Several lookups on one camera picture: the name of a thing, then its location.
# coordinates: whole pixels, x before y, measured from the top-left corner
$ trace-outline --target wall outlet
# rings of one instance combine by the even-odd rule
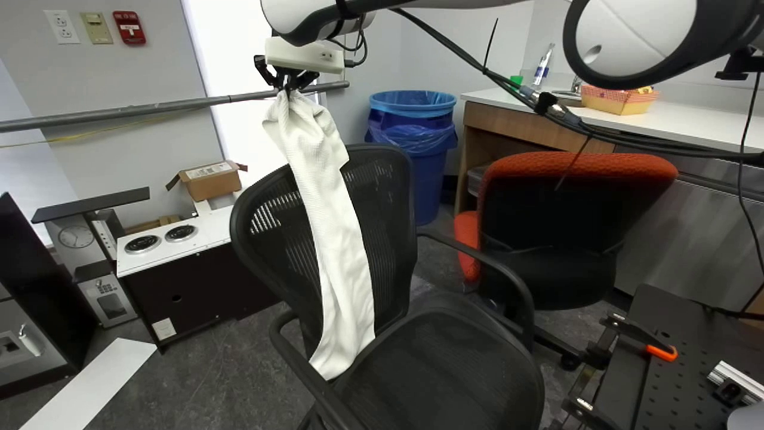
[[[0,331],[0,370],[29,360],[29,350],[13,331]]]
[[[78,35],[66,9],[42,9],[42,12],[60,44],[78,44]]]

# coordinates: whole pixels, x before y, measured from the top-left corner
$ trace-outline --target blue recycling bin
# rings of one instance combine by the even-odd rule
[[[438,216],[446,152],[455,148],[455,98],[438,91],[387,91],[371,98],[367,142],[397,146],[414,163],[416,224]]]

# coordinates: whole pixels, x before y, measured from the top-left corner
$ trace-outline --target chair seat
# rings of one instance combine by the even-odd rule
[[[485,250],[486,255],[514,268],[527,284],[534,308],[558,311],[580,308],[600,300],[617,277],[617,252],[593,250]],[[483,271],[481,289],[501,304],[518,304],[504,280]]]
[[[362,425],[537,427],[544,386],[527,348],[464,295],[429,290],[421,304],[334,382]]]

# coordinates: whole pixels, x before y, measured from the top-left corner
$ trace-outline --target black cable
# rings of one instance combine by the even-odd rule
[[[353,44],[353,48],[348,48],[348,44],[343,44],[343,43],[340,43],[340,41],[329,41],[329,43],[340,44],[340,48],[346,50],[346,53],[359,53],[359,50],[362,48],[362,41],[365,41],[365,34],[362,34],[362,29],[359,29],[359,35],[355,35],[355,44]]]
[[[427,35],[433,35],[438,43],[442,43],[446,50],[452,50],[455,58],[461,58],[466,63],[471,63],[472,68],[485,73],[489,81],[494,81],[500,89],[512,92],[516,99],[521,99],[531,110],[537,106],[537,99],[532,92],[518,89],[507,75],[501,75],[501,73],[491,72],[489,66],[485,66],[483,62],[478,62],[471,53],[466,53],[461,44],[449,41],[443,34],[440,34],[438,29],[424,23],[422,19],[409,15],[406,9],[398,9],[398,6],[392,6],[392,12],[406,16],[416,25],[421,25]],[[555,106],[549,106],[541,117],[546,117],[549,121],[555,121],[563,128],[586,134],[590,138],[619,142],[619,146],[636,148],[636,151],[650,151],[650,152],[664,152],[664,154],[677,154],[677,157],[729,157],[729,159],[757,159],[760,157],[760,154],[734,154],[729,151],[695,148],[695,146],[669,140],[669,138],[633,135],[633,134],[623,135],[620,130],[586,123],[578,115],[572,115],[566,104],[558,104],[558,102]]]
[[[572,167],[576,167],[578,157],[582,154],[582,151],[587,151],[590,140],[593,140],[593,135],[587,134],[587,138],[578,146],[568,170],[558,177],[555,190],[558,190],[566,184],[568,175],[572,172]]]
[[[748,140],[748,128],[750,128],[750,121],[755,117],[755,110],[757,110],[757,96],[760,96],[760,84],[762,84],[762,72],[757,72],[757,81],[755,81],[755,89],[750,92],[750,104],[748,104],[748,117],[744,117],[744,127],[742,127],[742,135],[740,135],[740,154],[744,152],[744,140]],[[750,233],[755,238],[755,247],[757,247],[757,263],[760,263],[760,270],[764,275],[764,255],[762,255],[762,241],[760,241],[760,233],[757,233],[757,224],[755,220],[750,216],[750,210],[744,204],[744,197],[742,197],[742,159],[737,159],[737,203],[740,203],[740,210],[744,214],[744,222],[750,226]]]
[[[494,20],[491,35],[486,37],[483,68],[486,68],[486,58],[491,54],[491,48],[494,48],[497,25],[500,25],[500,19]]]
[[[736,317],[736,320],[764,320],[762,313],[737,313],[737,311],[713,308],[713,306],[707,306],[701,300],[695,300],[695,304],[699,304],[707,313],[720,313],[720,314]]]
[[[343,63],[346,66],[361,66],[365,60],[367,60],[367,41],[365,41],[365,34],[362,34],[362,29],[359,29],[359,43],[361,43],[361,48],[362,48],[362,58],[355,62],[355,60],[346,60]]]

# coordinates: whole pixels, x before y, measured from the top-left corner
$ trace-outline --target office chair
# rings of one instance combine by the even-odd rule
[[[455,241],[514,268],[537,308],[580,308],[603,299],[633,222],[674,184],[677,170],[644,152],[521,152],[489,164],[478,210],[454,216]],[[466,284],[512,317],[514,289],[459,255]],[[534,339],[576,367],[582,350],[544,329]]]
[[[544,386],[526,343],[532,337],[532,299],[522,280],[467,245],[427,233],[504,271],[522,295],[526,317],[512,325],[449,289],[421,293],[409,306],[417,255],[409,157],[383,146],[350,146],[348,154],[343,179],[371,259],[377,339],[329,382],[309,363],[323,331],[319,277],[292,170],[281,167],[247,189],[232,210],[236,255],[292,308],[273,325],[270,339],[316,397],[300,427],[537,430]],[[281,333],[294,320],[306,354]]]

